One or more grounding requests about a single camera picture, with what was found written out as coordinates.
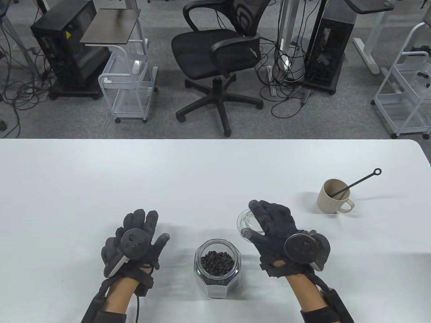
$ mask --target hand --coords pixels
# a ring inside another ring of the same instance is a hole
[[[265,235],[245,228],[241,235],[250,240],[259,251],[261,268],[269,276],[290,276],[305,272],[313,272],[310,265],[294,263],[284,251],[284,243],[298,232],[290,209],[279,204],[253,200],[249,208],[259,222]]]
[[[104,263],[106,264],[110,253],[114,248],[120,245],[121,238],[130,229],[138,228],[143,230],[148,235],[151,242],[156,230],[158,218],[159,215],[156,211],[148,212],[147,217],[145,217],[145,211],[142,209],[126,215],[123,226],[119,227],[116,231],[115,238],[108,238],[105,247],[102,248],[102,259]],[[153,245],[149,245],[144,255],[138,259],[129,260],[128,263],[123,264],[116,273],[116,275],[130,277],[140,282],[135,290],[135,294],[139,296],[145,295],[147,290],[152,287],[153,281],[150,274],[153,272],[153,269],[158,270],[160,268],[159,256],[169,239],[170,237],[167,233],[162,234]]]

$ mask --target computer tower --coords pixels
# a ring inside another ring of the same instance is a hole
[[[58,96],[87,96],[79,94],[94,84],[94,74],[103,70],[109,59],[107,48],[80,43],[96,13],[92,0],[62,0],[31,26],[57,77],[57,90],[69,89],[75,94]]]
[[[356,12],[344,0],[328,2],[315,41],[309,48],[304,85],[335,93],[344,50],[355,22]]]

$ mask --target floor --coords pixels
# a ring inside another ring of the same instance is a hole
[[[142,8],[141,18],[146,37],[150,39],[149,51],[154,65],[159,66],[157,75],[158,93],[152,101],[149,122],[123,120],[115,124],[103,100],[93,101],[80,98],[59,98],[56,101],[40,103],[35,108],[20,112],[22,130],[20,138],[224,138],[217,110],[208,106],[187,115],[187,121],[180,124],[175,112],[201,97],[193,89],[184,88],[184,75],[178,68],[171,52],[171,39],[182,32],[190,31],[181,10],[190,0],[169,2],[153,0],[151,3],[138,0]],[[94,0],[97,8],[124,6],[117,0]],[[275,39],[276,23],[280,0],[269,6],[261,19],[258,32],[261,36]],[[316,0],[306,2],[306,14],[315,6]],[[301,3],[298,16],[302,13]],[[217,28],[216,15],[209,9],[197,9],[192,19],[203,28]],[[26,46],[36,46],[29,25],[32,24],[36,9],[31,0],[20,0],[12,4],[8,13]],[[383,31],[373,56],[380,66],[392,63],[403,40],[411,27],[420,20],[420,3],[415,0],[396,1],[396,9]],[[357,19],[352,37],[365,40],[370,32],[374,15],[360,16]],[[394,20],[402,20],[403,27],[394,26]],[[300,19],[296,22],[299,29]],[[312,23],[306,27],[306,35],[311,33]],[[353,43],[346,48],[346,61],[338,82],[337,93],[329,96],[316,93],[307,105],[291,119],[276,119],[271,113],[274,103],[265,102],[263,110],[242,104],[227,105],[228,118],[232,128],[231,138],[235,139],[388,139],[390,131],[379,113],[370,105],[383,76],[373,75]],[[22,61],[19,52],[13,52]],[[5,68],[4,59],[0,61],[0,71]],[[12,70],[12,81],[29,80],[22,69]],[[249,96],[259,96],[262,84],[254,70],[237,74],[237,82],[232,84],[231,92]],[[280,104],[277,115],[290,115],[299,108],[299,100],[293,99]],[[0,118],[10,127],[16,124],[16,117],[10,107],[0,103]],[[402,139],[417,141],[428,159],[431,159],[430,141],[420,135],[402,136]]]

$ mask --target mug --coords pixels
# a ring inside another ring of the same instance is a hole
[[[350,189],[334,196],[333,198],[329,197],[330,195],[338,192],[339,190],[347,187],[348,185],[341,180],[330,179],[327,180],[320,190],[319,196],[317,198],[317,206],[325,213],[335,213],[337,211],[341,213],[348,213],[355,207],[355,203],[353,203],[350,199]],[[350,205],[350,209],[341,208],[344,203]]]

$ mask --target forearm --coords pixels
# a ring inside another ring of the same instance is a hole
[[[151,268],[141,268],[147,274],[151,273]],[[121,278],[109,289],[103,311],[125,314],[129,306],[130,299],[135,292],[139,282],[129,278]]]
[[[286,279],[292,287],[301,309],[304,312],[311,312],[328,306],[316,285],[314,285],[305,275],[298,274],[287,276]]]

